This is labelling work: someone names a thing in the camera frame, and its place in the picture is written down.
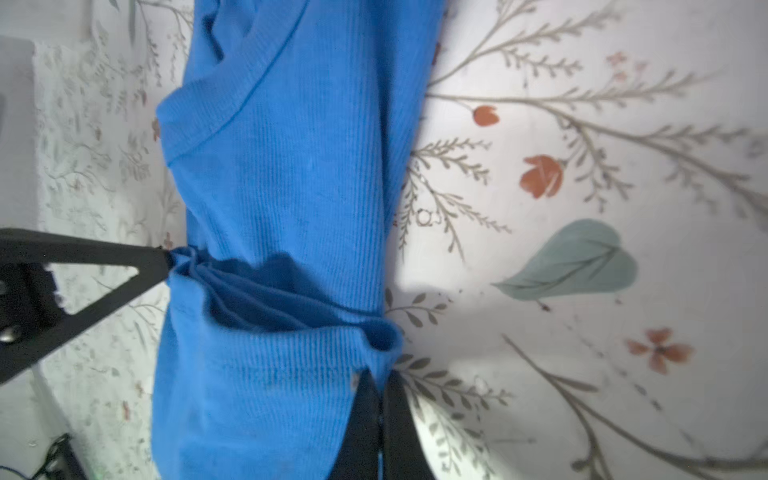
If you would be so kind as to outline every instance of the folded clothing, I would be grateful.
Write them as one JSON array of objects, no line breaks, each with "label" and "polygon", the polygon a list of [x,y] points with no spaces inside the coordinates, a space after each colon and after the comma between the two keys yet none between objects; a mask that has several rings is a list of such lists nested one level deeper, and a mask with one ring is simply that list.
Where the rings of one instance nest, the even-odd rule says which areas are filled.
[{"label": "folded clothing", "polygon": [[187,214],[157,359],[163,478],[326,478],[400,353],[386,237],[439,0],[198,0],[157,109]]}]

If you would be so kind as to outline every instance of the black object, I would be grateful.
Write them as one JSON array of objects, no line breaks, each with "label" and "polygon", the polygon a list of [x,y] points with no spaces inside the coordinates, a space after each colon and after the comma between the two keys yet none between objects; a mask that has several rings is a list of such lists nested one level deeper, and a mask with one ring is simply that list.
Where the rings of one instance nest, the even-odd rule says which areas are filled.
[{"label": "black object", "polygon": [[[138,275],[74,315],[59,308],[56,284],[46,263],[89,263],[135,266]],[[165,280],[170,271],[168,252],[84,240],[51,233],[0,229],[0,383],[83,333],[132,299]],[[51,446],[55,468],[38,470],[55,480],[85,480],[69,435]],[[422,453],[419,437],[397,372],[390,375],[381,397],[373,377],[359,378],[339,455],[329,480],[378,480],[379,456],[386,480],[434,480]]]}]

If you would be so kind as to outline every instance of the silver bolt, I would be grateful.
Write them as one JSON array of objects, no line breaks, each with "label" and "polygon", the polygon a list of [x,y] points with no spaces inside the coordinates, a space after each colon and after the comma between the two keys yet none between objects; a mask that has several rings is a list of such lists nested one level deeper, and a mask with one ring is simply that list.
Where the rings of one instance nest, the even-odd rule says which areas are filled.
[{"label": "silver bolt", "polygon": [[13,343],[18,339],[18,326],[11,325],[8,327],[5,327],[0,332],[0,343]]}]

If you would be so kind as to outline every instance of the blue garment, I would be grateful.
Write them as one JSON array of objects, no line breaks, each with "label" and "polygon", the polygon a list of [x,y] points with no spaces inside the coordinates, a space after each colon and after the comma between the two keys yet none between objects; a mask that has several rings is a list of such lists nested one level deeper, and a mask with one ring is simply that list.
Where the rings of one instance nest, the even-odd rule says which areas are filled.
[{"label": "blue garment", "polygon": [[440,0],[197,0],[184,86],[157,109],[187,204],[157,358],[166,480],[326,478],[370,369],[386,237]]}]

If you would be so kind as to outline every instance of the floral pattern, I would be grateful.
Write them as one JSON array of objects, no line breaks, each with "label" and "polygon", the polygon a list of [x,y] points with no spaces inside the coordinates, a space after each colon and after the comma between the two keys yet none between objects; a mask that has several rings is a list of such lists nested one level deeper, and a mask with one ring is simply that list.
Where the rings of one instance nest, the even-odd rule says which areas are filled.
[{"label": "floral pattern", "polygon": [[[447,4],[385,291],[439,478],[768,472],[768,104],[751,40],[768,10],[718,8]],[[37,45],[41,229],[184,244],[154,109],[180,82],[191,14],[96,1],[92,41]],[[129,274],[55,273],[68,309]],[[95,478],[156,476],[167,298],[157,287],[43,362]]]}]

